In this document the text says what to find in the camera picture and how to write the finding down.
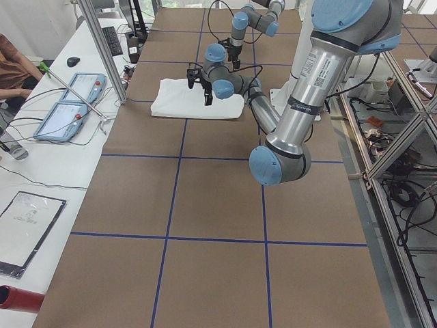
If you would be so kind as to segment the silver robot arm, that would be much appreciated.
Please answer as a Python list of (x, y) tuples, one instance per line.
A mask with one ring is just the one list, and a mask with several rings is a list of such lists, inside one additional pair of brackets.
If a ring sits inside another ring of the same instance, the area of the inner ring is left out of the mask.
[(283, 1), (263, 1), (266, 14), (244, 6), (232, 20), (227, 43), (207, 47), (205, 61), (186, 73), (188, 86), (201, 84), (205, 103), (235, 94), (244, 98), (260, 128), (264, 145), (250, 154), (249, 167), (262, 185), (278, 185), (302, 178), (310, 169), (311, 155), (305, 137), (324, 101), (356, 55), (379, 54), (394, 49), (401, 37), (401, 1), (315, 1), (310, 9), (313, 30), (311, 50), (282, 112), (268, 102), (260, 82), (230, 70), (225, 60), (235, 60), (247, 27), (273, 36), (284, 10)]
[(246, 4), (232, 18), (230, 37), (218, 41), (227, 50), (228, 61), (232, 63), (234, 70), (240, 68), (239, 55), (242, 52), (246, 29), (251, 27), (273, 37), (279, 28), (279, 16), (285, 9), (283, 0), (255, 1), (255, 3), (267, 8), (268, 11), (260, 14), (251, 4)]

